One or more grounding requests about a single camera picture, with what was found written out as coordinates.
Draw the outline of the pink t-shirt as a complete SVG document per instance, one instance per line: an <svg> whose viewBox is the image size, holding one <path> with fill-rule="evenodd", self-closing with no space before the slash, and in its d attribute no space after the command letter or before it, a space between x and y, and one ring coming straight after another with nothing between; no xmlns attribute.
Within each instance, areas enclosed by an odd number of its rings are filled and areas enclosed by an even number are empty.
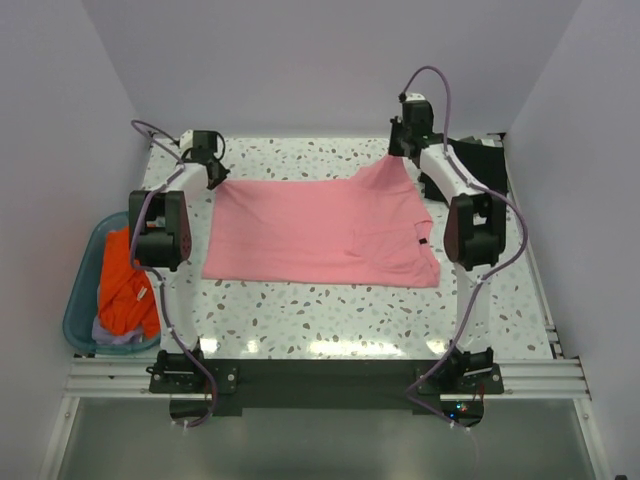
<svg viewBox="0 0 640 480"><path fill-rule="evenodd" d="M435 288L432 227L400 157L344 179L228 180L216 190L202 276Z"/></svg>

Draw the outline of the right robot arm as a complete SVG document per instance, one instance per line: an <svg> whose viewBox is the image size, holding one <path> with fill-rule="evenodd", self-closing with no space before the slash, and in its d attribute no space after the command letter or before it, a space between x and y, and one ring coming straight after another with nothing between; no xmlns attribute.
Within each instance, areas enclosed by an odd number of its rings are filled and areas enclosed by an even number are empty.
<svg viewBox="0 0 640 480"><path fill-rule="evenodd" d="M443 245L457 280L456 332L447 352L423 377L433 386L469 392L493 368L490 280L506 238L506 207L491 196L433 132L434 113L421 94L399 96L402 114L391 120L388 152L411 160L448 206Z"/></svg>

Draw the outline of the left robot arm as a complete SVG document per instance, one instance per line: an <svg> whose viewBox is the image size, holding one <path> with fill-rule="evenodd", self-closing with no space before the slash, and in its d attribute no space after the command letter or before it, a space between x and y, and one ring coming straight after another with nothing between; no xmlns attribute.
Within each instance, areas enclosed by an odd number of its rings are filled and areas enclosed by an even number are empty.
<svg viewBox="0 0 640 480"><path fill-rule="evenodd" d="M189 204L229 175L222 164L226 141L217 131L187 130L169 148L155 138L162 130L138 120L132 125L174 157L176 164L157 185L129 194L129 262L146 275L152 287L161 350L194 356L199 336L187 312L180 280L193 246Z"/></svg>

